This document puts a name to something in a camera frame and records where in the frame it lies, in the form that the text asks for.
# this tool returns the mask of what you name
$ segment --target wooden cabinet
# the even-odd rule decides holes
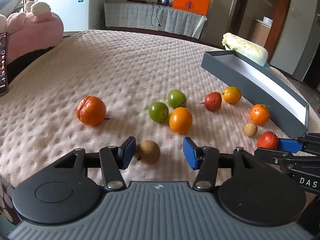
[[[253,19],[249,29],[247,39],[249,41],[252,41],[264,47],[264,44],[266,43],[270,29],[271,29],[271,25],[268,25],[263,21]]]

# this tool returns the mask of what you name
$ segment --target bed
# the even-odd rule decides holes
[[[141,33],[90,30],[64,39],[20,73],[0,97],[0,175],[13,186],[75,148],[98,152],[107,145],[121,145],[129,136],[137,144],[158,143],[161,157],[156,164],[133,158],[122,171],[127,184],[142,181],[193,182],[197,171],[189,168],[182,140],[189,136],[199,146],[210,145],[223,153],[242,146],[253,153],[256,140],[266,130],[286,134],[273,122],[259,127],[254,138],[243,133],[252,104],[245,98],[236,105],[222,103],[215,113],[200,103],[227,85],[201,68],[205,51],[215,48],[168,37]],[[301,95],[276,69],[275,76]],[[167,94],[179,89],[188,98],[193,126],[184,135],[168,125],[153,122],[148,106],[166,102]],[[90,127],[74,113],[87,95],[101,98],[110,120]],[[310,109],[309,132],[320,132],[320,119]],[[102,183],[98,169],[89,177]],[[230,177],[222,170],[221,184]]]

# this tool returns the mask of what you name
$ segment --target metal bolt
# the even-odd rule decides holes
[[[196,187],[198,189],[207,189],[207,188],[211,187],[211,183],[206,180],[201,180],[196,183]]]
[[[119,189],[119,188],[123,187],[123,183],[119,180],[113,180],[107,184],[107,187],[111,188],[111,189]]]

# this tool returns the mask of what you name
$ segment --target red fruit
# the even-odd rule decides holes
[[[257,147],[275,150],[278,147],[279,138],[274,132],[267,131],[257,140]]]
[[[221,108],[222,97],[219,92],[212,92],[205,96],[204,104],[205,108],[211,112],[218,111]]]

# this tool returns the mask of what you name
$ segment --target green fruit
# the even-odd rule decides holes
[[[149,106],[149,116],[155,122],[163,122],[168,118],[169,109],[163,102],[155,102]]]
[[[168,94],[168,104],[173,109],[176,109],[178,107],[187,107],[187,98],[179,90],[171,90]]]

